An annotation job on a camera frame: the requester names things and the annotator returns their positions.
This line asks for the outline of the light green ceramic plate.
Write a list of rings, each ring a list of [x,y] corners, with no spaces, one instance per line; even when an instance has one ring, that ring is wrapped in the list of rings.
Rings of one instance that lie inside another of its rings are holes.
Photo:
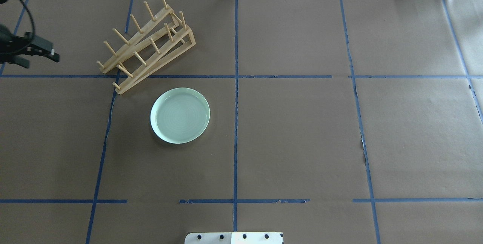
[[[170,144],[186,144],[207,129],[211,117],[207,99],[192,88],[173,88],[152,105],[150,124],[154,134]]]

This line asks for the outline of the wooden dish rack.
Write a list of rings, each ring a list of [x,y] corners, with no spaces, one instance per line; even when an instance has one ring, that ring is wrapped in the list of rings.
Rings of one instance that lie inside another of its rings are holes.
[[[137,85],[143,79],[160,70],[168,63],[195,46],[194,33],[182,11],[176,13],[174,9],[162,1],[162,8],[153,14],[147,1],[144,1],[149,21],[140,26],[133,14],[129,18],[135,25],[137,32],[126,39],[117,29],[112,31],[121,39],[123,45],[114,50],[104,41],[111,57],[104,63],[97,61],[103,74],[118,70],[126,75],[123,82],[114,82],[114,91],[121,95]]]

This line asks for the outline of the white pedestal column base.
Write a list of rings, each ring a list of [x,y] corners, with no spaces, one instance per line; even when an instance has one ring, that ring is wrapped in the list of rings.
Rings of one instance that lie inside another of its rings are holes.
[[[185,244],[283,244],[281,232],[193,232]]]

